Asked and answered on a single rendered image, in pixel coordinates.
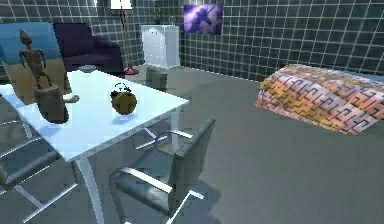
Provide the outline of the brown wooden figure statue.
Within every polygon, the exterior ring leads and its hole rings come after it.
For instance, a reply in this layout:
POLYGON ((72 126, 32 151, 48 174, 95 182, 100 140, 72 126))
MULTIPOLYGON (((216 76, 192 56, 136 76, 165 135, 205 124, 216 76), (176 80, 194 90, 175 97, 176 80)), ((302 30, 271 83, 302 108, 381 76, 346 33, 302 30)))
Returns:
POLYGON ((50 123, 66 123, 69 119, 66 103, 77 103, 80 96, 74 95, 70 99, 63 98, 59 87, 53 84, 50 77, 43 71, 47 65, 44 52, 31 47, 32 38, 25 30, 20 29, 19 32, 20 41, 26 46, 25 49, 19 51, 19 59, 23 67, 28 64, 35 78, 34 98, 41 116, 50 123))

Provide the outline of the floor lamp with red base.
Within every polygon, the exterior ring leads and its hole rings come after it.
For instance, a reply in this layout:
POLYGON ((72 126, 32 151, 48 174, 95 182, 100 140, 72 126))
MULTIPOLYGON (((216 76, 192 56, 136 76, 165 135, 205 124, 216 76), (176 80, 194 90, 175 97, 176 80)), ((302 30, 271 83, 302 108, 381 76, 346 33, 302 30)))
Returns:
POLYGON ((126 26, 126 10, 132 10, 132 1, 131 0, 110 0, 110 8, 119 12, 119 18, 122 24, 123 31, 123 40, 125 47, 125 54, 127 57, 127 67, 124 69, 125 75, 137 75, 138 70, 134 69, 131 64, 130 55, 128 52, 128 41, 127 41, 127 26, 126 26))

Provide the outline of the grey metal frame chair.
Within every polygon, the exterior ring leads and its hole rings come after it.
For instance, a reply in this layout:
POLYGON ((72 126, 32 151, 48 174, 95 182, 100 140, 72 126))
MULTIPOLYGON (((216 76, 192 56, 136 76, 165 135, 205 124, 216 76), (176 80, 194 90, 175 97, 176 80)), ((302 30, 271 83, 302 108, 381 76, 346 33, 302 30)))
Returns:
POLYGON ((10 120, 0 123, 0 127, 13 124, 23 125, 27 139, 23 143, 0 154, 0 195, 10 190, 15 190, 36 207, 34 212, 22 220, 23 224, 27 224, 36 215, 76 188, 79 183, 79 177, 76 174, 75 163, 72 162, 71 168, 74 183, 46 203, 42 203, 25 190, 21 186, 22 183, 49 168, 61 156, 43 137, 34 137, 28 124, 24 121, 10 120))
POLYGON ((132 224, 124 213, 118 193, 122 192, 173 220, 189 196, 203 199, 192 190, 201 175, 205 157, 215 126, 213 118, 204 121, 193 135, 169 130, 155 138, 154 145, 131 167, 121 167, 109 177, 109 186, 120 224, 132 224), (187 141, 173 154, 160 151, 161 137, 175 134, 187 141))

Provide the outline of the small green house plant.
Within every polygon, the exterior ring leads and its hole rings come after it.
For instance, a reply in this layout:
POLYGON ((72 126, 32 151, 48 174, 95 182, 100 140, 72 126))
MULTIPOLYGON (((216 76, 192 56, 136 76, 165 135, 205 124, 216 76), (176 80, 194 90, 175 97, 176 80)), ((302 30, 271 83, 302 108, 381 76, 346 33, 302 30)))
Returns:
POLYGON ((160 7, 155 7, 154 8, 154 16, 155 16, 155 24, 160 25, 163 21, 163 15, 160 7))

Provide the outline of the bed with patterned orange cover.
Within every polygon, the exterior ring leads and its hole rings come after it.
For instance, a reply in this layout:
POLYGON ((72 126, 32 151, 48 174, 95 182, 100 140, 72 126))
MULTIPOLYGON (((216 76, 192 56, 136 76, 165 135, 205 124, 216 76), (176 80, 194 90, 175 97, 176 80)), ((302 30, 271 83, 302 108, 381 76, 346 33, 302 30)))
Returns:
POLYGON ((260 84, 255 106, 357 135, 384 121, 384 82, 345 71, 290 64, 260 84))

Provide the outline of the white table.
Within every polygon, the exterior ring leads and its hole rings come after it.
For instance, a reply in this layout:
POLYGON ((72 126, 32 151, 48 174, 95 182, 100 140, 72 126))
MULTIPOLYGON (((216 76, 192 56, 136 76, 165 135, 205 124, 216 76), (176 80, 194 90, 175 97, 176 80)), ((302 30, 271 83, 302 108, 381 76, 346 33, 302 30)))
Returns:
POLYGON ((65 161, 77 164, 89 192, 96 223, 104 224, 89 157, 167 117, 176 129, 180 109, 188 101, 100 71, 74 71, 67 76, 72 92, 79 95, 80 100, 67 106, 69 120, 64 124, 51 124, 41 118, 37 106, 21 102, 10 84, 0 86, 0 95, 65 161), (137 106, 130 115, 120 115, 111 106, 110 92, 118 83, 127 85, 137 98, 137 106))

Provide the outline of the brown round alarm clock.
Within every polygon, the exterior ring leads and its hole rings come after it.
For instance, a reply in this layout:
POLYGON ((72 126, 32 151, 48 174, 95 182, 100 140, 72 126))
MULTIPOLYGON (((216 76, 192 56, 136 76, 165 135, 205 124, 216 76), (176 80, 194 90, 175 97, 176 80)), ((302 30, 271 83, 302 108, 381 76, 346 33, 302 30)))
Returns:
POLYGON ((136 108, 136 96, 125 83, 116 83, 110 97, 113 109, 120 115, 131 114, 136 108))

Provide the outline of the white chest of drawers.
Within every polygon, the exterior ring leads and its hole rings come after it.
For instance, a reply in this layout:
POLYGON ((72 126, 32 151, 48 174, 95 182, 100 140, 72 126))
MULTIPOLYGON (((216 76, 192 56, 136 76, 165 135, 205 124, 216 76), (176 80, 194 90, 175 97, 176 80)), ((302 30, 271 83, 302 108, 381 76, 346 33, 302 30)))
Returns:
POLYGON ((144 64, 171 69, 180 65, 179 27, 176 25, 142 25, 144 64))

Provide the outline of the purple framed wall picture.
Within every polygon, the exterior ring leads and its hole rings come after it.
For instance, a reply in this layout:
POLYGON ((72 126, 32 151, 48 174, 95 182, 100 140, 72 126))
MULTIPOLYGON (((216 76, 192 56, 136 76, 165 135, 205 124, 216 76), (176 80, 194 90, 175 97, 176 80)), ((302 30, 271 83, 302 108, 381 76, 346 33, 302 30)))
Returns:
POLYGON ((223 20, 222 4, 185 5, 183 26, 185 33, 220 35, 223 20))

